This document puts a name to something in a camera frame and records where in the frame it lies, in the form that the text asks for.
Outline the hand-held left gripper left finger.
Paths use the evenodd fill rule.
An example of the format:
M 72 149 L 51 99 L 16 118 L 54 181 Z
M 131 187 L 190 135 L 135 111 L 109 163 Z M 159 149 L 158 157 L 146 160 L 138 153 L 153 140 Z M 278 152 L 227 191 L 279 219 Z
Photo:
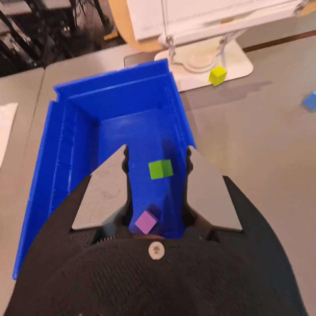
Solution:
M 123 145 L 91 173 L 73 230 L 116 230 L 121 225 L 131 199 L 128 161 L 128 146 Z

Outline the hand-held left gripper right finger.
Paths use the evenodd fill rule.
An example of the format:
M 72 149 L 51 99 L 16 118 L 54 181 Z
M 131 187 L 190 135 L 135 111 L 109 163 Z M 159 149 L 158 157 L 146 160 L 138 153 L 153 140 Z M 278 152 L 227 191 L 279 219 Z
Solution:
M 187 147 L 182 221 L 203 231 L 242 231 L 222 173 L 193 146 Z

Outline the purple foam cube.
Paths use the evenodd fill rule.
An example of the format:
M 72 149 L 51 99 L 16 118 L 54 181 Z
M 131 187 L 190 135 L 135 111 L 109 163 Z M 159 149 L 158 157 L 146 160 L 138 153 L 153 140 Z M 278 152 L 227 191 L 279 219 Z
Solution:
M 136 220 L 136 227 L 144 234 L 148 235 L 157 224 L 158 219 L 148 210 L 145 210 Z

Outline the green foam cube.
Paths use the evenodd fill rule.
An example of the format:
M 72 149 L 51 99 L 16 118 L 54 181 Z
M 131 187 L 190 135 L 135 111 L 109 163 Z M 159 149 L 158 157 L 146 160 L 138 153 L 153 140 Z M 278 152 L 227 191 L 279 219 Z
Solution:
M 148 167 L 151 180 L 173 176 L 172 163 L 170 159 L 150 162 L 148 163 Z

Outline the blue plastic bin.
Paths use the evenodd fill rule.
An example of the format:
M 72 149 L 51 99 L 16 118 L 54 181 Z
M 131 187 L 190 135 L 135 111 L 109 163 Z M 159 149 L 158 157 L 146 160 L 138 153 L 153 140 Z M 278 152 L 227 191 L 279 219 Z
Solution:
M 129 149 L 133 216 L 156 207 L 160 232 L 180 238 L 186 152 L 194 137 L 167 60 L 69 81 L 53 88 L 12 278 L 33 240 L 72 190 L 122 145 Z M 148 163 L 170 159 L 173 176 L 151 180 Z

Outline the yellow foam cube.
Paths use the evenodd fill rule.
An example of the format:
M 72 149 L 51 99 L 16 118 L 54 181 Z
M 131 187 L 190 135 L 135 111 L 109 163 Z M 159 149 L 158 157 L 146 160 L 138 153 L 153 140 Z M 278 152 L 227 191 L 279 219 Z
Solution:
M 213 86 L 218 86 L 225 81 L 226 75 L 227 70 L 219 65 L 210 71 L 208 80 Z

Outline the blue foam cube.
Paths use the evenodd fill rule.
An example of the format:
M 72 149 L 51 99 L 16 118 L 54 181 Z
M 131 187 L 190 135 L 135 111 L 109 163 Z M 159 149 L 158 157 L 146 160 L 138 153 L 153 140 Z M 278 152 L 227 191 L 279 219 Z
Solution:
M 303 101 L 303 106 L 310 112 L 316 111 L 316 91 L 313 91 L 309 95 L 307 95 Z

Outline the white paper sheet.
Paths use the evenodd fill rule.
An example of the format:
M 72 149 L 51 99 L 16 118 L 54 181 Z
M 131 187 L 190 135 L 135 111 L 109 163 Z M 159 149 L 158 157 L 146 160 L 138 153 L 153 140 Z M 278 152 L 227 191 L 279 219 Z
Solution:
M 0 106 L 0 166 L 4 160 L 17 108 L 17 102 Z

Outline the black metal legs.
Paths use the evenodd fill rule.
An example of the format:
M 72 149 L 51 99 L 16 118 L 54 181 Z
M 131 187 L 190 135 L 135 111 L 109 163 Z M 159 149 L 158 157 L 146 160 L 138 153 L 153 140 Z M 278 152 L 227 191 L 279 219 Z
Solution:
M 100 49 L 115 26 L 102 1 L 1 1 L 1 77 Z

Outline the white document stand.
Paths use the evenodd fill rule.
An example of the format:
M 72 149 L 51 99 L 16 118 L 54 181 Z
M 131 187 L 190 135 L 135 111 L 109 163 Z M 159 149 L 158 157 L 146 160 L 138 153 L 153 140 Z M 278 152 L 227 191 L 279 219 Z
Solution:
M 116 27 L 136 50 L 154 52 L 255 26 L 303 16 L 315 1 L 300 0 L 171 0 L 108 1 Z

